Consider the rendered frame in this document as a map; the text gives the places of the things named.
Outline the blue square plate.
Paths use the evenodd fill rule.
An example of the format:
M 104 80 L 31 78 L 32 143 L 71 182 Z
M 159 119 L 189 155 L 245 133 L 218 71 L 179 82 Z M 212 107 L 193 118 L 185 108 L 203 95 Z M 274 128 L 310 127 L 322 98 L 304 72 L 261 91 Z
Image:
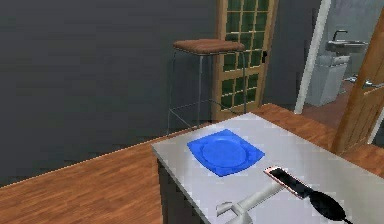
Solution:
M 187 146 L 201 165 L 219 177 L 246 170 L 265 156 L 229 129 L 190 141 Z

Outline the brown seat metal stool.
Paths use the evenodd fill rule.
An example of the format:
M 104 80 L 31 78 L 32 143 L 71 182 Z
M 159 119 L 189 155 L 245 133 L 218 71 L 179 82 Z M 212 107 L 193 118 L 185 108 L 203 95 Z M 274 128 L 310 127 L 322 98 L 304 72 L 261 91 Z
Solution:
M 213 58 L 218 55 L 236 54 L 239 53 L 242 56 L 242 62 L 245 62 L 245 46 L 239 42 L 226 41 L 220 39 L 194 39 L 194 40 L 178 40 L 173 43 L 173 59 L 172 59 L 172 72 L 170 75 L 169 84 L 169 101 L 168 101 L 168 115 L 167 115 L 167 134 L 170 134 L 170 117 L 174 115 L 189 129 L 199 129 L 201 126 L 201 104 L 205 102 L 214 103 L 218 106 L 222 106 L 222 103 L 215 101 L 213 98 L 201 100 L 202 94 L 202 74 L 203 74 L 203 61 L 205 58 Z M 198 100 L 194 103 L 185 104 L 178 107 L 172 106 L 172 88 L 173 78 L 175 75 L 176 54 L 178 52 L 184 52 L 199 57 L 199 70 L 198 70 Z M 192 126 L 185 119 L 183 119 L 177 110 L 197 106 L 197 119 L 196 125 Z

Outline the wooden door with glass panes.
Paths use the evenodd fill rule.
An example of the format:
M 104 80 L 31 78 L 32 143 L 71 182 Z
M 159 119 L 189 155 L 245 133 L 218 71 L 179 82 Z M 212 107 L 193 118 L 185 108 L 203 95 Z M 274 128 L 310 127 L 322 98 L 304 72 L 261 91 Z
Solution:
M 279 0 L 217 0 L 217 37 L 245 46 L 219 55 L 214 62 L 212 119 L 221 121 L 253 111 L 262 104 Z M 262 63 L 263 51 L 268 52 Z

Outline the grey table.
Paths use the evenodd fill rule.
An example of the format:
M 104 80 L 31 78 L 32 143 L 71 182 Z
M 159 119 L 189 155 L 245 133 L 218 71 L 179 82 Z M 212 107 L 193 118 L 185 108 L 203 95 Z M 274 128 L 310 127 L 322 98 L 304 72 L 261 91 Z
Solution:
M 250 168 L 219 177 L 187 143 L 228 129 L 265 153 Z M 273 123 L 247 113 L 155 143 L 163 224 L 346 224 L 319 214 L 264 173 L 279 166 L 334 198 L 353 224 L 384 224 L 384 179 Z

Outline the pink-edged black phone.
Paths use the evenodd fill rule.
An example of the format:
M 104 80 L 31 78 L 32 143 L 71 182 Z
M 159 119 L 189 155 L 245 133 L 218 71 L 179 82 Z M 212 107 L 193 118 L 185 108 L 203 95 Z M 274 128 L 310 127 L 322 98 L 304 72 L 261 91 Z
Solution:
M 304 199 L 313 192 L 312 188 L 279 166 L 268 167 L 264 173 L 299 199 Z

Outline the grey sink with tap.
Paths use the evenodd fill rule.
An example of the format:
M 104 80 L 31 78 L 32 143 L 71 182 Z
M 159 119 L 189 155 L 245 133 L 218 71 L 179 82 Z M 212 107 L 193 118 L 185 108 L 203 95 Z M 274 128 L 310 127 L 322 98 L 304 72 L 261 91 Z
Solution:
M 305 100 L 307 104 L 320 107 L 335 101 L 340 93 L 350 55 L 362 53 L 367 47 L 364 41 L 338 39 L 339 33 L 347 33 L 347 30 L 336 30 L 333 37 L 325 42 L 325 54 L 320 55 L 315 62 Z

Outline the plain wooden door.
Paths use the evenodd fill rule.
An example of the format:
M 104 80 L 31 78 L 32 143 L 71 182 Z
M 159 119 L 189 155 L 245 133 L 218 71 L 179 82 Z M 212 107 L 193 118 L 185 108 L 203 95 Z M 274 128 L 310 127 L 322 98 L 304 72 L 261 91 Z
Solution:
M 365 88 L 365 80 L 384 82 L 384 7 L 353 85 L 330 151 L 340 155 L 368 143 L 384 107 L 384 87 Z

